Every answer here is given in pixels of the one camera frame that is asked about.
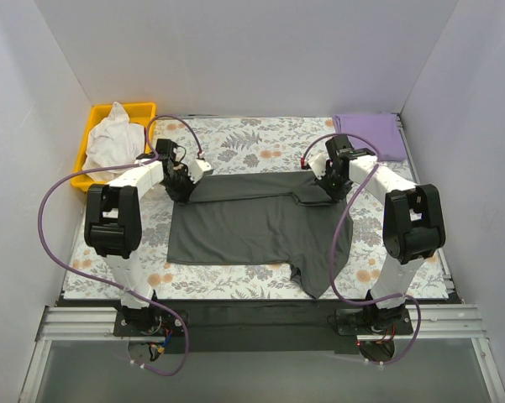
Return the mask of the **dark grey t shirt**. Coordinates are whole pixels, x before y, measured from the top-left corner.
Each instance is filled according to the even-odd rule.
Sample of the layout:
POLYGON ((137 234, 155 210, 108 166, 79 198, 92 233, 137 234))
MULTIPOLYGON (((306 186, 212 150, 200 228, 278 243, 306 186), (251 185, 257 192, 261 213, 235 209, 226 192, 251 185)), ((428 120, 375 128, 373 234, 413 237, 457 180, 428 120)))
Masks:
POLYGON ((173 207, 167 259, 194 265, 287 263, 291 278, 312 298, 330 287, 349 260, 353 221, 334 232, 346 200, 334 203, 311 172, 214 175, 186 204, 173 207))

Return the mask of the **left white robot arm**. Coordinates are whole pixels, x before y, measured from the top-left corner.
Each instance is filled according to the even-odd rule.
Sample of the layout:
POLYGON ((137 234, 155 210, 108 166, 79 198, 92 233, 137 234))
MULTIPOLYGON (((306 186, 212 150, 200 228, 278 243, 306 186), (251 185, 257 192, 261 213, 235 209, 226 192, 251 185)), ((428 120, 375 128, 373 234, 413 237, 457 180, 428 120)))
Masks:
POLYGON ((145 336, 160 330, 162 314, 152 305, 156 293, 139 258, 140 201, 154 186, 162 185, 174 202, 187 203, 200 180, 213 173, 203 157, 182 163, 176 156, 178 148, 172 140, 159 139, 155 152, 138 155, 135 167, 87 191, 85 243, 103 258, 113 282, 123 287, 120 311, 125 323, 145 336))

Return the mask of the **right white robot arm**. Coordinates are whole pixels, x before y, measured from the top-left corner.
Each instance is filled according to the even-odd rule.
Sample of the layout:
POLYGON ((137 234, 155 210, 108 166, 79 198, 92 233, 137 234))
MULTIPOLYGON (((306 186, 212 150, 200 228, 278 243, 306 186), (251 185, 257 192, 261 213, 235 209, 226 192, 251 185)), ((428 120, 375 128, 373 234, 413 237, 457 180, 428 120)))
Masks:
POLYGON ((406 302, 423 262, 445 245, 445 225, 439 190, 402 178, 382 165, 385 155, 371 141, 361 149, 352 146, 356 136, 332 133, 322 137, 326 150, 300 160, 315 182, 335 202, 347 202, 334 232, 339 234, 350 208, 361 191, 368 191, 383 205, 382 241, 387 256, 376 283, 363 301, 345 299, 347 308, 335 314, 340 327, 373 333, 393 330, 407 320, 406 302))

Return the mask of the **floral tablecloth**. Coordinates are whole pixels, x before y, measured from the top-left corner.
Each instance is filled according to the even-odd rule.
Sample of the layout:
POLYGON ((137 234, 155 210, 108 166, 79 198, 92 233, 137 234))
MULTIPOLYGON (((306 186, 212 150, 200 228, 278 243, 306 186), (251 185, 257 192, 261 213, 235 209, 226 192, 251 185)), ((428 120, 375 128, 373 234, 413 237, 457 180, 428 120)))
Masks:
MULTIPOLYGON (((300 168, 300 158, 316 138, 332 133, 329 118, 191 118, 196 132, 184 124, 162 120, 157 139, 176 141, 189 153, 203 147, 217 175, 287 172, 300 168)), ((198 266, 166 260, 172 202, 160 186, 141 201, 143 237, 139 256, 148 282, 165 299, 304 299, 291 280, 286 264, 198 266)), ((381 245, 382 212, 379 202, 362 192, 350 210, 354 237, 349 263, 336 279, 343 296, 364 296, 379 277, 386 252, 381 245)))

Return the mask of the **folded purple t shirt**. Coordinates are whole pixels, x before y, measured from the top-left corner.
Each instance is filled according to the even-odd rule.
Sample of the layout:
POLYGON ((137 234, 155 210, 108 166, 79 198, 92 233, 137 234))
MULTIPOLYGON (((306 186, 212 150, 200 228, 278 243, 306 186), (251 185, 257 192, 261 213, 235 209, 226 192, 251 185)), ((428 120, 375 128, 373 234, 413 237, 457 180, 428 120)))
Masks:
POLYGON ((336 132, 361 136, 376 146, 384 160, 401 162, 408 157, 396 114, 336 114, 332 119, 336 132))

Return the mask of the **white t shirt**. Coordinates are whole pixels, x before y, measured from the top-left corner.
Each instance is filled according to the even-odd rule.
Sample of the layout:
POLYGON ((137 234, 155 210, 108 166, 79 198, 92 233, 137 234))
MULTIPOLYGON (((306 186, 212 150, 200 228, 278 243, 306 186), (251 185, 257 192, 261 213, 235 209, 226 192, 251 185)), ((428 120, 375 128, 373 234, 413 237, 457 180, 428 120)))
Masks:
POLYGON ((83 170, 133 164, 145 150, 145 129, 131 123, 124 106, 114 102, 107 117, 88 134, 83 170))

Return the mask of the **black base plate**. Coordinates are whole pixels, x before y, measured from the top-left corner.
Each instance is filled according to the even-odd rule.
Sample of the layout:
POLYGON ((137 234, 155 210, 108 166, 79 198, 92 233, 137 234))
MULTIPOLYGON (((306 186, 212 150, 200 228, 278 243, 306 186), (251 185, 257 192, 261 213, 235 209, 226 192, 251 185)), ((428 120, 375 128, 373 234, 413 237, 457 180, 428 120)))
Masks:
POLYGON ((339 300, 170 300, 175 311, 153 309, 141 331, 118 312, 113 334, 144 341, 170 334, 167 353, 358 352, 358 338, 379 339, 360 309, 339 300))

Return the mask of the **aluminium rail frame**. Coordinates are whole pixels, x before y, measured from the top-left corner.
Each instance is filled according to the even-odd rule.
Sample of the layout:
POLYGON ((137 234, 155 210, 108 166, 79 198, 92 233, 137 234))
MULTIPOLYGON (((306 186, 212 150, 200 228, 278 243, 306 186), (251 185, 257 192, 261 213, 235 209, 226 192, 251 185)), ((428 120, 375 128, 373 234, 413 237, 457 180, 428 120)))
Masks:
MULTIPOLYGON (((406 307, 408 319, 395 325, 396 340, 416 343, 425 339, 469 339, 491 400, 505 402, 505 390, 489 346, 486 327, 474 304, 432 304, 406 307)), ((116 337, 113 334, 118 309, 102 306, 55 306, 44 310, 36 337, 36 347, 21 392, 21 401, 33 402, 36 388, 43 379, 43 370, 55 341, 149 341, 116 337)), ((357 342, 375 339, 358 338, 357 342)))

